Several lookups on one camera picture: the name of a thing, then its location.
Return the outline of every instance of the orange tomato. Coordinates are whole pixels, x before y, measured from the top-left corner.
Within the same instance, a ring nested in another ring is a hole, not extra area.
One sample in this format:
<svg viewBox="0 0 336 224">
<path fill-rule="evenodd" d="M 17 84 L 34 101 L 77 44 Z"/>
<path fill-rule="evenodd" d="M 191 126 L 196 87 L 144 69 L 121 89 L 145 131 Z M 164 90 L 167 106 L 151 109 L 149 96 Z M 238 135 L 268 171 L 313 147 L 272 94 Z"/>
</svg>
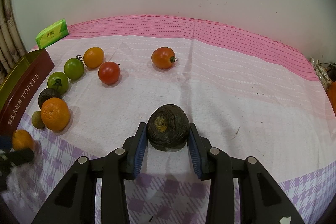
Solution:
<svg viewBox="0 0 336 224">
<path fill-rule="evenodd" d="M 34 149 L 34 140 L 29 132 L 23 129 L 16 130 L 12 136 L 12 146 L 14 150 L 25 148 Z"/>
<path fill-rule="evenodd" d="M 103 63 L 104 51 L 99 47 L 89 48 L 83 55 L 83 61 L 88 68 L 94 69 Z"/>
<path fill-rule="evenodd" d="M 169 69 L 177 61 L 175 53 L 171 48 L 161 47 L 152 53 L 152 62 L 159 69 Z"/>
</svg>

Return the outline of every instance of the orange object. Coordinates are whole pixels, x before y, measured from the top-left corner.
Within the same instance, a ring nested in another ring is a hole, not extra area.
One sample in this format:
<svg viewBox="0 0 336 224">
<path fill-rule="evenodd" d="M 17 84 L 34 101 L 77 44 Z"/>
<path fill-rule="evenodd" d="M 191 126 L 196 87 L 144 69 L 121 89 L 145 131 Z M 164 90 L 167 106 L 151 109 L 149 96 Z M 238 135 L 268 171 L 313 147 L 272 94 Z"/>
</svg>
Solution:
<svg viewBox="0 0 336 224">
<path fill-rule="evenodd" d="M 328 87 L 327 96 L 336 115 L 336 82 L 332 82 Z"/>
<path fill-rule="evenodd" d="M 67 103 L 57 97 L 46 100 L 41 108 L 41 119 L 48 129 L 62 130 L 70 120 Z"/>
<path fill-rule="evenodd" d="M 159 69 L 169 69 L 177 61 L 175 53 L 171 48 L 161 47 L 152 53 L 152 62 Z"/>
<path fill-rule="evenodd" d="M 103 63 L 104 51 L 99 47 L 93 47 L 88 49 L 83 55 L 83 61 L 85 65 L 94 69 Z"/>
<path fill-rule="evenodd" d="M 16 130 L 12 136 L 12 146 L 14 150 L 25 148 L 34 149 L 34 140 L 29 132 L 23 129 Z"/>
</svg>

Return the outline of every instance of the pink striped sheet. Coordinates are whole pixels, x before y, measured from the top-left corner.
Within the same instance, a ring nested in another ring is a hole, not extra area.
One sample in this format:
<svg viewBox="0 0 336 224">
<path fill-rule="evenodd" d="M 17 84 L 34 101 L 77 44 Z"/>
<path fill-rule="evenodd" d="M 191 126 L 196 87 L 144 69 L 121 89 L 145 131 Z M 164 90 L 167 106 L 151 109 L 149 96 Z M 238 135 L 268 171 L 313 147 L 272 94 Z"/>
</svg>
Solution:
<svg viewBox="0 0 336 224">
<path fill-rule="evenodd" d="M 266 62 L 282 65 L 296 75 L 318 81 L 311 64 L 298 50 L 242 29 L 209 20 L 160 16 L 120 16 L 91 20 L 68 27 L 65 39 L 80 39 L 111 35 L 196 39 Z"/>
</svg>

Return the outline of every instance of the green tissue pack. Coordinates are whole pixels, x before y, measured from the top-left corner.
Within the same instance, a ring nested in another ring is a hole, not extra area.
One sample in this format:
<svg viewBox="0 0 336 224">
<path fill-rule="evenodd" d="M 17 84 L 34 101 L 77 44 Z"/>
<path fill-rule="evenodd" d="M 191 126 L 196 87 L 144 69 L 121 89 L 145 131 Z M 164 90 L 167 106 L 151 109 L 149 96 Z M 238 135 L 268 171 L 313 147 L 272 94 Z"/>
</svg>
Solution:
<svg viewBox="0 0 336 224">
<path fill-rule="evenodd" d="M 35 38 L 39 49 L 46 48 L 54 44 L 63 37 L 69 34 L 65 19 L 61 19 L 54 24 L 43 29 Z"/>
</svg>

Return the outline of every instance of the tomato stem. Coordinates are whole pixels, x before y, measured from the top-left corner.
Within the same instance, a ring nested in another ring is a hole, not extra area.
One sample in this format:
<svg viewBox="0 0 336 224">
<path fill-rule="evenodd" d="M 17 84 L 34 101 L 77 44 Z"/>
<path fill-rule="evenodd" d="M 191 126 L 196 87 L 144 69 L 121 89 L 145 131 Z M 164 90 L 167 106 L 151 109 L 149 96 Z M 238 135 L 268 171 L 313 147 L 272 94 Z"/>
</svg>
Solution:
<svg viewBox="0 0 336 224">
<path fill-rule="evenodd" d="M 169 60 L 170 60 L 171 63 L 174 63 L 175 61 L 178 61 L 178 59 L 176 59 L 175 56 L 172 56 Z"/>
<path fill-rule="evenodd" d="M 56 90 L 57 90 L 61 85 L 63 85 L 61 79 L 55 79 L 55 83 L 52 84 L 52 86 L 55 86 L 55 87 L 56 87 Z"/>
<path fill-rule="evenodd" d="M 81 57 L 80 54 L 76 56 L 76 59 L 78 59 L 78 60 L 80 60 L 80 61 L 83 61 L 83 57 Z"/>
</svg>

